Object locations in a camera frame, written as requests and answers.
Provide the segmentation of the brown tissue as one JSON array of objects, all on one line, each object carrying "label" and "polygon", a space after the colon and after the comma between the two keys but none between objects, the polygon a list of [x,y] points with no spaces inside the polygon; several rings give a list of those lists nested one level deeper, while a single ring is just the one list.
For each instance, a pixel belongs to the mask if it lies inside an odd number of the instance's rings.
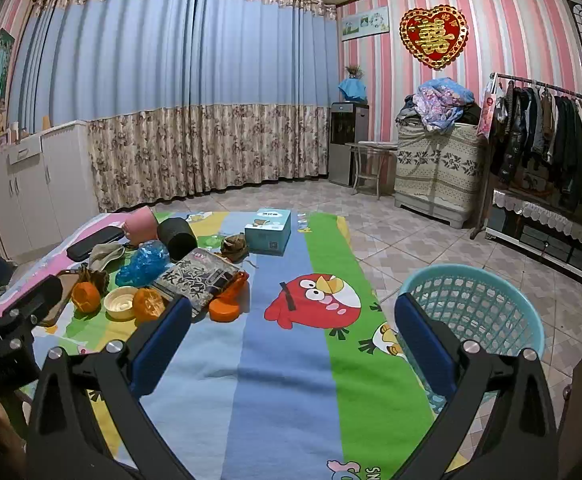
[{"label": "brown tissue", "polygon": [[83,282],[94,285],[99,294],[104,296],[109,286],[109,274],[105,271],[92,270],[86,263],[82,263],[78,268],[78,283]]}]

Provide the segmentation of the blue covered water bottle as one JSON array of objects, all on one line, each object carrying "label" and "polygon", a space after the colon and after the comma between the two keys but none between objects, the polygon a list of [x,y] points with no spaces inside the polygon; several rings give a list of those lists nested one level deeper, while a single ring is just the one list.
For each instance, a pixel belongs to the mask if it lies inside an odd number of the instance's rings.
[{"label": "blue covered water bottle", "polygon": [[367,89],[361,68],[358,65],[346,65],[345,73],[346,77],[338,85],[343,99],[347,102],[367,104]]}]

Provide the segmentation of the light blue tissue box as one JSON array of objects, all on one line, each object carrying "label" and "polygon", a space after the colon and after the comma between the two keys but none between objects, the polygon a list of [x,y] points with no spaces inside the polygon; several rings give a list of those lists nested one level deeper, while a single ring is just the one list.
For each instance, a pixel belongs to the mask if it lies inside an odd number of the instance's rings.
[{"label": "light blue tissue box", "polygon": [[244,226],[250,252],[282,256],[291,233],[291,211],[259,208]]}]

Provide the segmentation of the small metal table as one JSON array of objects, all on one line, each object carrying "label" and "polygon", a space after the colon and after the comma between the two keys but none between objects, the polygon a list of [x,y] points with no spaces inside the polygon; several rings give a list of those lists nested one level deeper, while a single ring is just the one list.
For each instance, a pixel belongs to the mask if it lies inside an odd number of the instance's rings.
[{"label": "small metal table", "polygon": [[395,186],[395,166],[398,144],[361,141],[346,143],[353,156],[354,177],[352,193],[357,194],[363,183],[375,185],[375,196],[392,196]]}]

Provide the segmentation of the wall calendar picture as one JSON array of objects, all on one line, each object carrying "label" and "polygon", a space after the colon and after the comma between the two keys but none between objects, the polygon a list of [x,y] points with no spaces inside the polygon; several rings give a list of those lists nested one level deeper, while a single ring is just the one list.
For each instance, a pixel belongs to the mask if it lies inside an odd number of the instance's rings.
[{"label": "wall calendar picture", "polygon": [[381,8],[344,16],[341,26],[341,40],[349,41],[357,38],[385,34],[390,31],[389,8]]}]

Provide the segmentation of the patterned snack bag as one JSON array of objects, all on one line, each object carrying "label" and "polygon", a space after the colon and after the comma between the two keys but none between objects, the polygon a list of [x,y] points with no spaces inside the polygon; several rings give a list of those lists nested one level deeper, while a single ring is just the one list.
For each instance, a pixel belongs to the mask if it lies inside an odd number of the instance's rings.
[{"label": "patterned snack bag", "polygon": [[210,302],[236,280],[239,266],[203,248],[195,248],[172,264],[152,284],[167,299],[183,296],[191,317],[199,318]]}]

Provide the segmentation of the pile of clothes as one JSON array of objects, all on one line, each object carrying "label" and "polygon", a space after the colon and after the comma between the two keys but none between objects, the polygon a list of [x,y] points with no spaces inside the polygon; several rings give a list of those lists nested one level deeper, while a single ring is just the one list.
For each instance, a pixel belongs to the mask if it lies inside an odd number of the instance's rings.
[{"label": "pile of clothes", "polygon": [[395,122],[397,127],[422,127],[426,132],[446,133],[457,122],[476,126],[481,107],[474,94],[448,77],[425,81],[405,97]]}]

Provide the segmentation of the blue plastic bag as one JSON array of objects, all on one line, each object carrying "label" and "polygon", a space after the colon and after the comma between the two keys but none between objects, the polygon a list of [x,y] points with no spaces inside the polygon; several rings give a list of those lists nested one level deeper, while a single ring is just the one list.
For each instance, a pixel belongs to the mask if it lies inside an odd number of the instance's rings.
[{"label": "blue plastic bag", "polygon": [[160,240],[142,243],[130,261],[116,272],[114,281],[119,287],[144,287],[152,284],[171,262],[169,251]]}]

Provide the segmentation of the blue floral curtain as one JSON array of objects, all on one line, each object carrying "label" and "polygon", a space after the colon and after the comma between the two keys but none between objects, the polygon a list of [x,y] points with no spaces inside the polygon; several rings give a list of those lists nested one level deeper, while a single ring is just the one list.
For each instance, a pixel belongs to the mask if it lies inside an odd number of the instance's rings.
[{"label": "blue floral curtain", "polygon": [[321,0],[37,0],[8,118],[85,122],[113,211],[327,174],[338,70]]}]

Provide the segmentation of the cream plastic lid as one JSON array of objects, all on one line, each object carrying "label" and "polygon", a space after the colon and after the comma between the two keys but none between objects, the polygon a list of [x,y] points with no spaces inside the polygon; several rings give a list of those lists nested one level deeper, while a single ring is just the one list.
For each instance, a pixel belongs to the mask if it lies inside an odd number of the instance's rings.
[{"label": "cream plastic lid", "polygon": [[129,321],[135,317],[133,299],[138,289],[133,286],[122,286],[108,292],[102,305],[109,318],[114,321]]}]

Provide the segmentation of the black ribbed cup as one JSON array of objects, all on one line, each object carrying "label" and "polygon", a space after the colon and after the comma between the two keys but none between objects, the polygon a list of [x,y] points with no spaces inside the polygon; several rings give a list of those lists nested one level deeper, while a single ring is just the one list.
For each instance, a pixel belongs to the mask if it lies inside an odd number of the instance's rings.
[{"label": "black ribbed cup", "polygon": [[197,239],[184,218],[167,218],[157,226],[157,238],[166,247],[169,258],[177,262],[198,247]]}]

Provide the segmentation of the cartoon bird play mat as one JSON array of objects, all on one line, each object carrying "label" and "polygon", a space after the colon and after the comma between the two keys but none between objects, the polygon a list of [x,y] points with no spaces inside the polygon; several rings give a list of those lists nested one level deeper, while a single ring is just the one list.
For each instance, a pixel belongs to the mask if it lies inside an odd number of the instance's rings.
[{"label": "cartoon bird play mat", "polygon": [[142,407],[199,479],[387,479],[434,419],[334,214],[247,265],[242,314],[191,326]]}]

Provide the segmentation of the black glasses case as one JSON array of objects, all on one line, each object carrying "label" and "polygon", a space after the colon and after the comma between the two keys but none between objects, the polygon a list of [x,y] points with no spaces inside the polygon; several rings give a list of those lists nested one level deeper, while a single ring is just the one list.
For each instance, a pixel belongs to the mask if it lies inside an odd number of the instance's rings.
[{"label": "black glasses case", "polygon": [[105,226],[69,246],[67,249],[67,257],[74,262],[84,261],[90,256],[96,245],[115,242],[123,236],[124,232],[118,226]]}]

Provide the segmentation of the red heart wall decoration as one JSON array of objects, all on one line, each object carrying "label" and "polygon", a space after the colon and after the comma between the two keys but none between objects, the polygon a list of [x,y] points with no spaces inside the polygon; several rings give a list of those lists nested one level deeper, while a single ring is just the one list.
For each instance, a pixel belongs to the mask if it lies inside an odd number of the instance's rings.
[{"label": "red heart wall decoration", "polygon": [[407,51],[432,70],[443,70],[462,53],[469,39],[468,22],[455,6],[410,9],[399,22]]}]

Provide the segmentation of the orange peel half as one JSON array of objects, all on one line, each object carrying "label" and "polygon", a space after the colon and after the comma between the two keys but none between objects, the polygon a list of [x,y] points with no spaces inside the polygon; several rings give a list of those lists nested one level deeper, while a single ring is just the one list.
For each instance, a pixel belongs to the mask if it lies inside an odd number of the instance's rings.
[{"label": "orange peel half", "polygon": [[71,301],[78,312],[90,314],[100,307],[100,292],[93,283],[78,282],[72,289]]},{"label": "orange peel half", "polygon": [[132,308],[137,323],[147,323],[160,318],[165,311],[162,296],[152,288],[139,288],[132,300]]}]

